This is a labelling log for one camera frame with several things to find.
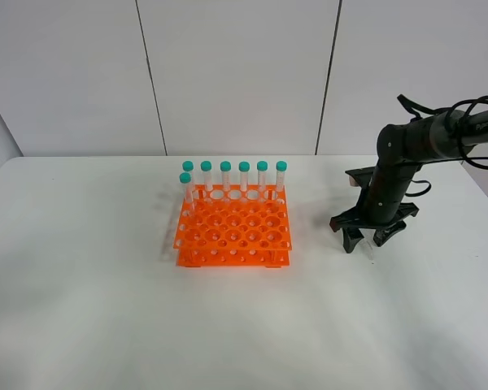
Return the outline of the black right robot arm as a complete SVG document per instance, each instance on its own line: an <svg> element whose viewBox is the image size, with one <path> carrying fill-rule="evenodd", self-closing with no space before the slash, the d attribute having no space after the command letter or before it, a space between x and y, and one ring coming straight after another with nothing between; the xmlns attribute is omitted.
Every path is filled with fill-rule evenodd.
<svg viewBox="0 0 488 390"><path fill-rule="evenodd" d="M447 110L404 125L389 124L377 138L377 164L346 172L360 187L354 207L331 218L333 232L342 232L342 246L351 253L363 240L363 229L374 231L374 242L383 246L406 228L405 218L419 208L405 202L416 197L407 192L414 175L429 163L458 161L480 144L488 144L488 110L469 115Z"/></svg>

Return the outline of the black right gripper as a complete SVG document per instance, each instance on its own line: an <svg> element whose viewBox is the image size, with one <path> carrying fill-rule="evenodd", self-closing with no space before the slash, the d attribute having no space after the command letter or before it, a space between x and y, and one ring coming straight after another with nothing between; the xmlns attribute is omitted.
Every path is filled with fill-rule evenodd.
<svg viewBox="0 0 488 390"><path fill-rule="evenodd" d="M340 215L334 216L329 226L334 232L342 229L342 246L347 254L351 254L355 247L364 239L360 229L376 230L373 241L377 247L382 247L391 237L403 231L407 224L405 218L416 217L419 208L414 203L401 203L395 216L386 223L372 222L359 213L359 207L354 206Z"/></svg>

